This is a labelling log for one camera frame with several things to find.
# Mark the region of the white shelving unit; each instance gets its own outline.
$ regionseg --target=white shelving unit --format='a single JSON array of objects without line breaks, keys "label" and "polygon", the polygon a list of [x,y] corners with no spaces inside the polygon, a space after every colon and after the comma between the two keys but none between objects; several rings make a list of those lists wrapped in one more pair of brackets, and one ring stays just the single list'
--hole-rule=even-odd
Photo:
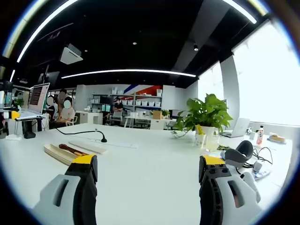
[{"label": "white shelving unit", "polygon": [[[152,96],[152,95],[137,95],[136,92],[133,95],[126,95],[126,94],[93,94],[93,98],[95,96],[116,96],[116,97],[133,97],[133,105],[124,105],[126,107],[133,107],[133,111],[135,111],[135,108],[152,108],[152,109],[161,109],[157,106],[145,106],[145,105],[135,105],[135,101],[137,100],[137,97],[145,97],[145,98],[157,98],[160,99],[160,102],[162,104],[162,96]],[[101,103],[92,103],[92,105],[102,105]]]}]

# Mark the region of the wooden tray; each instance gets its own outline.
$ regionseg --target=wooden tray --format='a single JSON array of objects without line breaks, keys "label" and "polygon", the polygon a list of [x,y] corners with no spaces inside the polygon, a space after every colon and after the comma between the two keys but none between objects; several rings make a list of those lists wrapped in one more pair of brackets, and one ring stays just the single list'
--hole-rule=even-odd
[{"label": "wooden tray", "polygon": [[53,144],[45,144],[44,151],[52,156],[53,158],[57,159],[58,161],[62,162],[66,165],[71,165],[72,161],[76,159],[78,156],[68,152],[66,150],[60,149],[59,147],[54,146]]}]

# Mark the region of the desk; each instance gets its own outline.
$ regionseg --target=desk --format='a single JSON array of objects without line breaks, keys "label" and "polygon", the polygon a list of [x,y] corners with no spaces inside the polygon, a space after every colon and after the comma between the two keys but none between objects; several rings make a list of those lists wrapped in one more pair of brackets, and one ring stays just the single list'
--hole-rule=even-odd
[{"label": "desk", "polygon": [[103,113],[101,112],[85,112],[76,111],[80,114],[80,123],[102,124]]},{"label": "desk", "polygon": [[[130,123],[129,123],[129,127],[131,127],[131,120],[132,119],[136,119],[136,120],[157,120],[157,119],[154,119],[153,117],[151,116],[125,116],[126,118],[126,121],[125,121],[125,124],[124,124],[124,127],[127,126],[127,123],[128,123],[128,119],[130,119]],[[172,120],[172,119],[161,119],[161,121],[165,121],[165,122],[176,122],[176,120]]]},{"label": "desk", "polygon": [[[104,132],[108,140],[107,144],[95,144],[107,149],[105,154],[98,155],[97,224],[199,224],[200,150],[193,147],[193,132],[174,139],[166,130],[95,124],[79,124],[61,130],[79,132],[95,128]],[[87,141],[78,137],[102,138],[99,133],[66,136],[56,130],[48,130],[37,132],[33,139],[0,140],[3,169],[26,207],[32,208],[39,201],[40,191],[67,169],[66,165],[44,152],[44,144]],[[243,139],[221,137],[220,143],[235,148]],[[281,164],[281,167],[258,182],[262,207],[269,206],[279,196],[281,186],[278,184],[285,179],[292,152],[292,141],[287,142],[287,145],[267,144],[276,149],[271,149],[274,166]],[[136,148],[122,147],[123,143],[135,144]]]}]

